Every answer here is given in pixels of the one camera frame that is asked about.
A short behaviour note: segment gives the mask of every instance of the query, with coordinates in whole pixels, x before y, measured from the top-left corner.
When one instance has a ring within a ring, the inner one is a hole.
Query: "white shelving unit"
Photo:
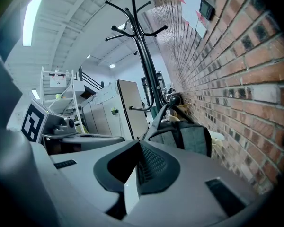
[[[64,87],[50,87],[50,74],[63,74],[66,77],[67,87],[65,90]],[[66,92],[69,92],[71,89],[72,97],[63,98],[63,95]],[[60,98],[55,98],[56,94],[60,94]],[[75,106],[75,110],[77,113],[78,121],[80,124],[80,128],[82,132],[84,131],[82,120],[80,117],[78,103],[74,88],[74,71],[71,70],[69,72],[56,72],[56,71],[44,71],[44,67],[41,69],[41,76],[40,76],[40,103],[47,106],[52,111],[63,115],[70,107]]]

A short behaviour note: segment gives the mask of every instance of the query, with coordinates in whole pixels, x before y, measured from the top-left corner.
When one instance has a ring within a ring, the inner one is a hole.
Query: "coat rack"
[[[160,110],[167,102],[162,94],[162,90],[160,88],[160,84],[157,78],[157,73],[155,70],[155,67],[153,65],[152,59],[151,59],[151,54],[147,48],[147,44],[145,42],[145,36],[154,36],[156,37],[158,33],[163,31],[164,29],[167,29],[167,26],[163,26],[162,28],[158,29],[157,31],[153,33],[145,33],[138,21],[138,16],[137,13],[147,5],[149,5],[151,2],[145,3],[143,6],[140,8],[136,9],[136,2],[135,0],[132,0],[132,5],[133,5],[133,15],[129,11],[128,8],[125,8],[123,10],[122,8],[116,6],[115,4],[110,3],[109,1],[105,1],[106,4],[118,9],[119,11],[123,12],[125,16],[127,17],[127,21],[125,23],[124,28],[126,28],[126,25],[130,23],[133,34],[129,34],[125,32],[124,30],[118,29],[117,26],[113,25],[111,27],[112,30],[117,31],[120,33],[120,35],[116,35],[110,38],[106,38],[105,41],[109,41],[112,39],[116,39],[119,37],[130,37],[135,41],[135,44],[137,46],[137,51],[134,54],[139,54],[141,64],[143,67],[143,71],[145,74],[145,79],[147,82],[147,85],[149,86],[150,89],[150,96],[151,96],[151,103],[147,108],[136,108],[133,106],[129,106],[130,110],[138,110],[138,111],[146,111],[149,110],[152,106],[154,101],[156,102],[156,107],[158,110]]]

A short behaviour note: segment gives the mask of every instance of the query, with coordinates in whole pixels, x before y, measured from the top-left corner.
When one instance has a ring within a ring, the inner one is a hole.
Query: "gray backpack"
[[[170,105],[166,104],[161,108],[151,127],[140,139],[162,143],[211,157],[212,138],[208,129],[194,123],[185,112],[174,106],[172,109],[187,121],[161,122],[169,107]]]

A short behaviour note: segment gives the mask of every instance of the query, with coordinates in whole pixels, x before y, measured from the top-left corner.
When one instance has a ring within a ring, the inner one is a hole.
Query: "brick wall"
[[[204,39],[181,17],[180,0],[154,0],[152,29],[193,119],[226,141],[213,159],[259,192],[284,171],[284,36],[261,0],[207,0]]]

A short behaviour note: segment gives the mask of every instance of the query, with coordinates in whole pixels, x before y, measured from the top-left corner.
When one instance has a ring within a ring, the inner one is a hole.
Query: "ceiling light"
[[[37,99],[37,100],[39,100],[39,99],[40,99],[40,97],[39,97],[39,95],[38,95],[38,93],[37,93],[37,90],[36,90],[36,89],[32,89],[32,93],[33,93],[33,95],[34,95],[35,99]]]
[[[124,29],[124,26],[125,26],[125,23],[124,24],[121,24],[118,29]]]
[[[25,12],[24,23],[23,23],[23,33],[22,33],[22,44],[23,46],[32,45],[32,36],[35,18],[37,15],[38,8],[42,0],[32,0],[28,6],[27,11]]]

